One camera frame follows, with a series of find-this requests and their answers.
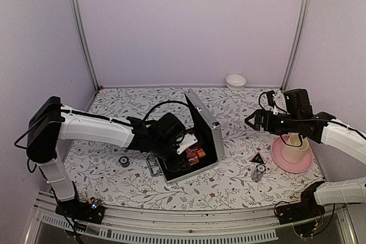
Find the red card deck box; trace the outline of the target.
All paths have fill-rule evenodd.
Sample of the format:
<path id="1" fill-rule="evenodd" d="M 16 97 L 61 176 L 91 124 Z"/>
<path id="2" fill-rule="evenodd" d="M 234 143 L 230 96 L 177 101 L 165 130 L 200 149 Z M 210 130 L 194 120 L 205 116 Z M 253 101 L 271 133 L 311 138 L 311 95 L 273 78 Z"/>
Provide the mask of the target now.
<path id="1" fill-rule="evenodd" d="M 185 150 L 185 152 L 190 166 L 198 164 L 200 159 L 206 157 L 206 153 L 200 145 L 193 148 L 189 147 Z"/>

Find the aluminium poker case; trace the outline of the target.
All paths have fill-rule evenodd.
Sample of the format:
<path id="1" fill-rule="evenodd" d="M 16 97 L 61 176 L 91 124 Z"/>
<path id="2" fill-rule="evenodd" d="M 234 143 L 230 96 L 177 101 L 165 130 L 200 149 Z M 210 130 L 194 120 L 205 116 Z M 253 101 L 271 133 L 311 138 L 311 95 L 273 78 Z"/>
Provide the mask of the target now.
<path id="1" fill-rule="evenodd" d="M 198 175 L 213 167 L 216 167 L 219 161 L 225 159 L 225 151 L 222 139 L 221 125 L 215 119 L 208 107 L 200 100 L 198 95 L 192 89 L 184 92 L 187 104 L 191 107 L 190 114 L 193 121 L 192 134 L 196 136 L 198 142 L 190 148 L 200 145 L 206 157 L 200 159 L 200 162 L 190 167 L 190 170 L 170 173 L 160 164 L 160 159 L 152 153 L 146 157 L 146 164 L 151 176 L 162 175 L 167 184 L 171 185 L 179 181 L 186 180 Z"/>

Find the clear poker chip tube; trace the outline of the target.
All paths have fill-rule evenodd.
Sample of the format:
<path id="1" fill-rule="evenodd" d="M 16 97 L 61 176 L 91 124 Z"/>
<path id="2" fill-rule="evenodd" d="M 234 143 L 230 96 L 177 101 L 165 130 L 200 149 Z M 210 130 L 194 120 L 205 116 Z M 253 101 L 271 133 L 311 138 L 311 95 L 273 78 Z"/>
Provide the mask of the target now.
<path id="1" fill-rule="evenodd" d="M 251 179 L 253 182 L 260 182 L 263 175 L 266 172 L 266 167 L 263 164 L 258 164 L 254 169 L 253 172 L 251 174 Z"/>

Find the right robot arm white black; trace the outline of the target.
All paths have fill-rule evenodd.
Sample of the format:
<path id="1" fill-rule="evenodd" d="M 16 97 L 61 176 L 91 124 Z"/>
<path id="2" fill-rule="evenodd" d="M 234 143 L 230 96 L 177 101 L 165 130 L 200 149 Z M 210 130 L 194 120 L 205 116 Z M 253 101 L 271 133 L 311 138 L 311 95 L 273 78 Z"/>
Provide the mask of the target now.
<path id="1" fill-rule="evenodd" d="M 293 89 L 284 92 L 286 111 L 281 112 L 275 104 L 273 92 L 267 95 L 268 105 L 255 110 L 245 118 L 252 129 L 264 130 L 274 135 L 298 134 L 318 143 L 334 147 L 352 158 L 365 163 L 365 134 L 354 129 L 326 112 L 313 113 L 308 92 Z M 296 206 L 301 219 L 309 218 L 318 205 L 353 204 L 365 202 L 365 178 L 340 182 L 316 182 L 301 193 L 302 202 Z"/>

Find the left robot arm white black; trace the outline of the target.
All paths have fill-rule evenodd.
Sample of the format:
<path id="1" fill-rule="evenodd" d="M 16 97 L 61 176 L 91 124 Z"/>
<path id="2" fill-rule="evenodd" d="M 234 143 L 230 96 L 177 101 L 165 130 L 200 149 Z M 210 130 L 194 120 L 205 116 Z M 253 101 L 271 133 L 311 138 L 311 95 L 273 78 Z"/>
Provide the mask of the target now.
<path id="1" fill-rule="evenodd" d="M 73 218 L 85 213 L 85 205 L 77 199 L 74 183 L 57 153 L 59 140 L 100 142 L 153 153 L 177 171 L 188 166 L 183 153 L 197 143 L 192 130 L 172 113 L 166 113 L 158 120 L 150 120 L 147 115 L 142 119 L 118 119 L 76 110 L 63 105 L 59 97 L 50 97 L 14 146 L 24 149 L 28 159 L 37 164 L 55 196 L 63 202 L 63 209 Z"/>

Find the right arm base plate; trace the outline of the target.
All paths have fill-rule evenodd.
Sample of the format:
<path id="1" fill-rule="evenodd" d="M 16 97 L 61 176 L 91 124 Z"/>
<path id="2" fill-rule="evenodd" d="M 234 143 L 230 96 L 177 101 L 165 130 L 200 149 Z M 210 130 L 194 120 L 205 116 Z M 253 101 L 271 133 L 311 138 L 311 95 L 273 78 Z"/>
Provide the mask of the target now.
<path id="1" fill-rule="evenodd" d="M 325 213 L 324 206 L 318 205 L 314 196 L 316 189 L 322 183 L 325 183 L 325 181 L 317 181 L 302 191 L 300 194 L 300 202 L 283 202 L 282 206 L 280 206 L 281 202 L 276 204 L 273 211 L 279 223 L 283 225 L 323 215 Z"/>

